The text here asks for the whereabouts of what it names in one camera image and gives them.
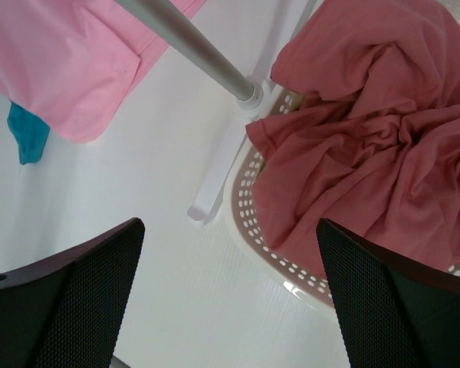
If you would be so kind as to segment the light pink t shirt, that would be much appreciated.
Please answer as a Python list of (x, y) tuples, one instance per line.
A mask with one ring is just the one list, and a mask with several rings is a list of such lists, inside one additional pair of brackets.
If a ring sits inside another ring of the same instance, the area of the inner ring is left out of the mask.
[(167, 49), (113, 1), (0, 1), (0, 93), (89, 143)]

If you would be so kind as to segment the coral red t shirt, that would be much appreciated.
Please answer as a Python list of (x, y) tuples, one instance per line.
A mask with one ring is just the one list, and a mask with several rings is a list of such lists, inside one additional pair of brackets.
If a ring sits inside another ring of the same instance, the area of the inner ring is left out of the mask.
[(330, 219), (445, 271), (460, 261), (460, 25), (436, 1), (325, 1), (271, 79), (297, 111), (247, 127), (265, 245), (324, 276)]

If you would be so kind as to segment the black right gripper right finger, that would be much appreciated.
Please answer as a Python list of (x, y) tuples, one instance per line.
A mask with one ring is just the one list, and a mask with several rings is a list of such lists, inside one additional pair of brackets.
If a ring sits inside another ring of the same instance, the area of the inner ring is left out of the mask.
[(352, 367), (460, 367), (460, 277), (327, 218), (316, 233)]

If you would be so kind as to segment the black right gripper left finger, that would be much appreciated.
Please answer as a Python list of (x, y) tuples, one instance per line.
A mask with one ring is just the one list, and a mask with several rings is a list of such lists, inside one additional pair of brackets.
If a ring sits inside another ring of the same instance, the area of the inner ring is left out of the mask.
[(0, 367), (109, 367), (144, 234), (132, 218), (0, 273)]

